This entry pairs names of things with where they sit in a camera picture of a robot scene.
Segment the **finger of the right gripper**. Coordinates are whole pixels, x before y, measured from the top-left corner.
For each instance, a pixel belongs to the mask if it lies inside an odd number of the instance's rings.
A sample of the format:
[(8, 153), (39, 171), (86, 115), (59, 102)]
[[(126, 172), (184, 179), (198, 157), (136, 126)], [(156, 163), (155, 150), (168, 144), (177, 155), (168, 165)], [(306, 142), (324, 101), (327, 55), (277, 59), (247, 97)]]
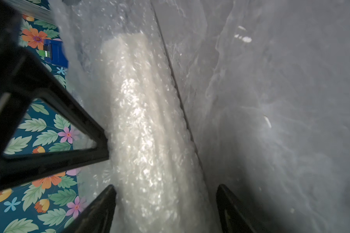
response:
[(0, 53), (0, 191), (108, 157), (102, 127), (38, 58)]

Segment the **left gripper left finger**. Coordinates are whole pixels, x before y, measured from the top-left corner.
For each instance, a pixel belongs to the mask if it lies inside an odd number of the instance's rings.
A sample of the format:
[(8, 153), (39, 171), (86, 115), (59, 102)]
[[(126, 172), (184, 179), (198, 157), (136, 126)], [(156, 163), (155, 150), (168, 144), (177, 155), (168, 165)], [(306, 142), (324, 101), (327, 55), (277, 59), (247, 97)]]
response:
[(116, 207), (116, 191), (108, 185), (62, 233), (109, 233)]

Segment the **clear bubble wrap sheet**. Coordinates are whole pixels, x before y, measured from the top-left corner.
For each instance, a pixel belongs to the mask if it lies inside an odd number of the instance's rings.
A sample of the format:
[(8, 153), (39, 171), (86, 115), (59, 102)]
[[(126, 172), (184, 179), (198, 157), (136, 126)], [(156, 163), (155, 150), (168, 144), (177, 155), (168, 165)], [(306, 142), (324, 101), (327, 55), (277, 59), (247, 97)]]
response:
[(67, 89), (104, 129), (109, 160), (81, 196), (116, 192), (113, 233), (219, 233), (150, 1), (50, 1)]

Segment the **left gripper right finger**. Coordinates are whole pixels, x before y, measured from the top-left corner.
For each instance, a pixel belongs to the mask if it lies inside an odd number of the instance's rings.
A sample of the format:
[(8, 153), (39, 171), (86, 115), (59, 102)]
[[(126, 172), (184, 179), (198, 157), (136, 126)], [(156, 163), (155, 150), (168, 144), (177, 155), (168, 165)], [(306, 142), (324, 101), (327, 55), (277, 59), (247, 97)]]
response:
[(267, 233), (268, 230), (224, 184), (218, 186), (216, 203), (224, 233)]

